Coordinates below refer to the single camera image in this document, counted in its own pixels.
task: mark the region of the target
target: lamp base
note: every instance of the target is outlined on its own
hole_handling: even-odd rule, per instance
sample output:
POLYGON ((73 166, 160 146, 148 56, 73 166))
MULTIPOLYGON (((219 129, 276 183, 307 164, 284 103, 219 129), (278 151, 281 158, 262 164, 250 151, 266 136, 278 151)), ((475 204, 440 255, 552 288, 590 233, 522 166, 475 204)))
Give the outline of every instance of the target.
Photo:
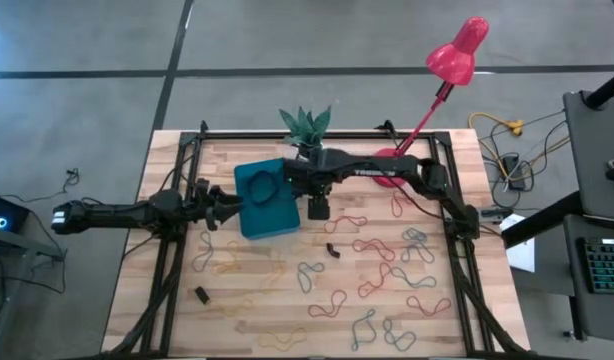
MULTIPOLYGON (((396 157, 396 149, 380 149, 377 153, 374 154, 374 156, 396 157)), ((405 180, 401 178, 387 178, 384 176, 375 176, 373 177, 373 179, 378 185, 388 188, 405 185, 405 180)))

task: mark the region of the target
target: wooden table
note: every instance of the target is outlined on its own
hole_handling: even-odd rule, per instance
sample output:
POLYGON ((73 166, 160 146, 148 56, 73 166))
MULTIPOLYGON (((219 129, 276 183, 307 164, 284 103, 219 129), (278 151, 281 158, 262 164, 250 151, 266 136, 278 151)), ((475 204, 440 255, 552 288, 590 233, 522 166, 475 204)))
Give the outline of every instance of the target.
MULTIPOLYGON (((476 133, 473 130, 450 132, 465 201, 476 207, 490 206, 492 199, 476 133)), ((141 199, 156 192, 172 168, 179 134, 180 131, 157 131, 154 134, 140 188, 141 199)), ((393 143, 389 140, 324 142, 325 147, 337 147, 357 154, 372 154, 391 145, 393 143)), ((409 153, 426 157, 429 156, 429 147, 426 143, 415 143, 409 153)), ((203 142, 198 176, 207 178, 212 184, 221 185, 226 192, 235 193, 235 166, 293 154, 295 149, 280 141, 206 140, 203 142)), ((215 252, 204 272, 196 272, 192 260, 207 250, 200 239, 205 224, 192 224, 187 239, 170 355, 464 355, 442 224, 440 220, 407 204, 403 205, 402 216, 394 217, 391 209, 393 192, 378 186, 370 178, 352 177, 342 185, 335 184, 329 197, 331 219, 340 215, 365 216, 368 223, 356 226, 343 220, 333 233, 324 230, 323 221, 307 219, 304 198, 298 201, 301 227, 297 233, 248 241, 240 234, 239 218, 236 216, 219 227, 218 231, 211 233, 215 252), (401 233, 412 226, 427 235, 427 246, 435 255, 433 263, 426 263, 415 251, 408 263, 401 261, 402 248, 408 244, 402 239, 401 233), (385 277, 382 288, 365 298, 359 297, 357 291, 361 284, 366 281, 379 282, 379 266, 384 260, 375 249, 356 252, 351 245, 356 239, 367 241, 372 238, 381 239, 395 251, 396 259, 389 264, 400 266, 410 281, 433 276, 437 285, 433 288, 412 289, 402 279, 389 275, 385 277), (342 254, 340 259, 329 256, 324 246, 327 242, 333 243, 342 254), (310 265, 322 262, 325 266, 325 271, 321 273, 307 272, 313 281, 313 289, 308 294, 301 291, 297 279, 297 266, 303 261, 310 265), (208 305, 203 305, 194 293, 199 285, 211 297, 208 305), (308 307, 313 304, 331 311, 330 297, 338 289, 344 290, 347 298, 336 317, 312 318, 308 314, 308 307), (406 299, 411 295, 417 296, 427 310, 432 310, 444 297, 450 299, 452 306, 428 317, 420 310, 406 306, 406 299), (371 324, 377 332, 376 340, 361 343, 358 351, 352 351, 352 324, 370 309, 376 312, 371 318, 371 324), (417 340, 409 350, 400 352, 385 341, 385 317, 392 320, 396 337, 405 331, 416 334, 417 340)), ((411 193, 422 207, 438 213, 436 202, 427 201, 413 194, 413 191, 411 193)), ((127 247, 135 246, 148 236, 145 231, 131 231, 127 247)), ((483 234, 475 243, 488 306, 514 340, 529 348, 502 240, 483 234)), ((152 241, 125 259, 109 314, 103 350, 118 344, 145 309, 157 249, 158 241, 152 241)), ((202 259, 198 260, 195 267, 200 270, 202 263, 202 259)), ((337 305, 342 297, 341 293, 336 294, 337 305)), ((471 305, 470 318, 472 328, 477 329, 478 322, 471 305)), ((159 339, 158 320, 155 339, 159 339)), ((373 335, 366 322, 358 323, 356 330, 361 340, 371 339, 373 335)), ((406 340, 410 339, 409 336, 399 345, 407 346, 408 341, 411 341, 406 340)), ((480 340, 479 332, 474 332, 474 338, 480 340)))

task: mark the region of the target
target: green leaves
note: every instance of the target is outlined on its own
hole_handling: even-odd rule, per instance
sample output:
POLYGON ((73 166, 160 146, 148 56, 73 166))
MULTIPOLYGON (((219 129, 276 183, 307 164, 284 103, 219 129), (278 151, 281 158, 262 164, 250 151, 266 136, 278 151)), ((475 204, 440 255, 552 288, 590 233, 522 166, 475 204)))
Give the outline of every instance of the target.
POLYGON ((331 120, 331 106, 320 113, 316 119, 313 118, 311 111, 305 113, 302 106, 298 108, 297 119, 284 110, 279 111, 285 125, 291 131, 291 136, 283 139, 285 143, 296 146, 320 147, 331 120))

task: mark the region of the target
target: lamp shade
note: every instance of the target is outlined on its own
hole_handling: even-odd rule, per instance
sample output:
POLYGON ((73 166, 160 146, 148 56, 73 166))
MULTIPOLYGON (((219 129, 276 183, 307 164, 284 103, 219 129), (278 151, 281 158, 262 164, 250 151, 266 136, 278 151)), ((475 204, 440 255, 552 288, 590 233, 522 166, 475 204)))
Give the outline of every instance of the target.
POLYGON ((454 41, 429 54, 427 67, 450 84, 468 85, 476 68, 474 53, 488 31, 489 24, 485 19, 467 19, 454 41))

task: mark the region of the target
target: pink desk lamp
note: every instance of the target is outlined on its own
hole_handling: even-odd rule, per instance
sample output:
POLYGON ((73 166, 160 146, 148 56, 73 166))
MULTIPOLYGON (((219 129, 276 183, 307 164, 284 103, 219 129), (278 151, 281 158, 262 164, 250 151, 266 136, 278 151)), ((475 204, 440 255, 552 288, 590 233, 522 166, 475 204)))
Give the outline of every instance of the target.
MULTIPOLYGON (((476 67, 474 53, 485 39, 487 31, 489 31, 489 24, 487 24, 485 19, 481 17, 469 18, 458 32, 458 35, 456 35, 454 41, 437 48, 429 54, 426 61, 427 67, 444 80, 436 93, 436 100, 434 100, 423 120, 409 134, 407 139, 403 140, 395 149, 381 149, 376 153, 376 156, 399 157, 404 155, 436 108, 447 100, 454 85, 469 84, 474 76, 474 69, 476 67)), ((394 187, 395 184, 400 186, 405 183, 405 180, 400 178, 390 180, 385 177, 374 177, 374 180, 385 187, 394 187)))

